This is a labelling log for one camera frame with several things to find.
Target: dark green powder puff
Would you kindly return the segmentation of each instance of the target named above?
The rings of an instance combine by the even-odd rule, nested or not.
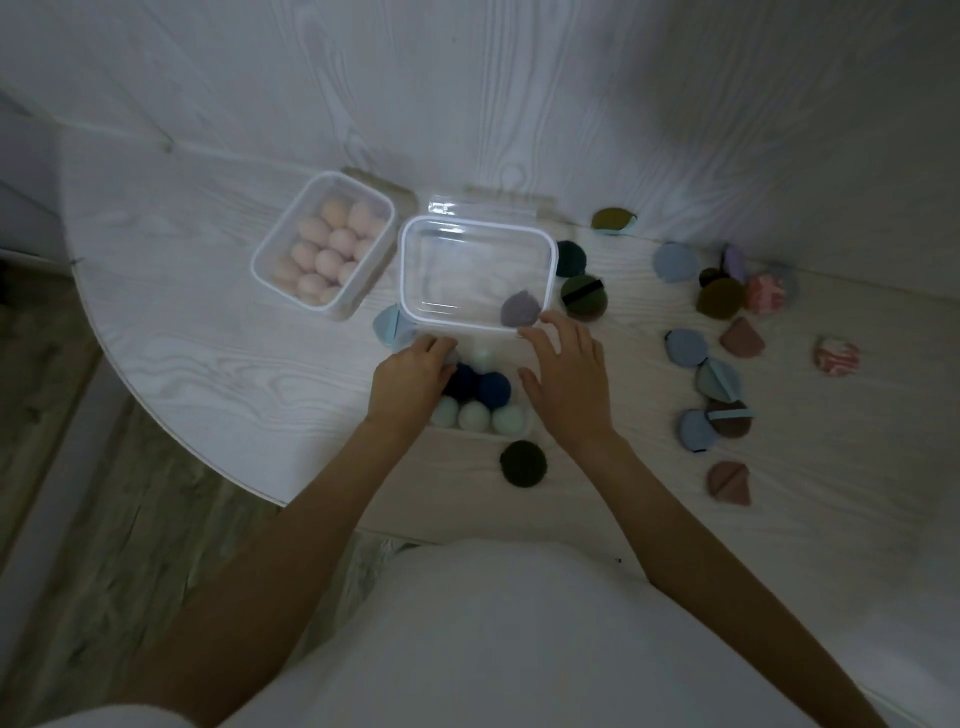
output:
[[[517,440],[500,454],[500,469],[517,488],[532,488],[546,475],[546,455],[529,440]]]

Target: left hand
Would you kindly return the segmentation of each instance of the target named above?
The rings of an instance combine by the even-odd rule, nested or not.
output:
[[[456,346],[456,339],[424,334],[380,362],[373,373],[367,422],[413,444],[456,371],[455,366],[444,366],[444,358]]]

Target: wood grain surface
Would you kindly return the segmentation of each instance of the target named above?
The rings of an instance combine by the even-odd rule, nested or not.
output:
[[[396,260],[349,321],[330,323],[287,305],[248,272],[254,247],[305,174],[81,132],[65,135],[63,160],[74,272],[107,356],[204,462],[263,497],[289,501],[366,411],[373,369],[388,353],[371,324],[396,301]],[[922,568],[918,544],[960,486],[960,341],[952,335],[960,305],[800,274],[796,303],[756,321],[765,354],[735,361],[757,413],[751,434],[694,455],[674,428],[685,409],[703,403],[692,373],[667,360],[662,339],[671,328],[697,328],[713,353],[729,358],[716,344],[725,325],[694,311],[695,282],[654,277],[654,242],[542,222],[558,239],[577,240],[607,284],[610,308],[591,328],[607,350],[617,427],[828,647],[862,667],[852,636],[911,593]],[[816,371],[811,352],[824,334],[862,349],[858,375]],[[549,473],[522,491],[500,476],[497,443],[424,433],[362,527],[421,542],[556,540],[635,570],[580,471],[539,427],[533,439]],[[752,508],[708,497],[706,472],[724,458],[749,465]],[[914,613],[896,619],[923,629]],[[898,649],[910,664],[930,667],[928,654]],[[924,680],[937,673],[917,670]]]
[[[0,82],[67,124],[937,296],[960,277],[960,6],[933,0],[37,0]]]

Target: hand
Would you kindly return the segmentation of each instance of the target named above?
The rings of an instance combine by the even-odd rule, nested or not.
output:
[[[430,422],[440,395],[456,370],[444,357],[456,339],[424,334],[409,348],[380,362],[373,373],[367,422],[396,435],[409,447]]]
[[[523,368],[520,381],[547,432],[576,459],[579,449],[615,435],[603,344],[559,311],[546,311],[540,320],[556,327],[561,350],[554,350],[543,329],[519,329],[540,362],[540,380]]]

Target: white shirt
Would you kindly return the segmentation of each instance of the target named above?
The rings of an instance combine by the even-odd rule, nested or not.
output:
[[[794,726],[799,709],[646,582],[558,545],[399,555],[354,619],[230,717],[288,726]],[[49,728],[190,728],[113,706]]]

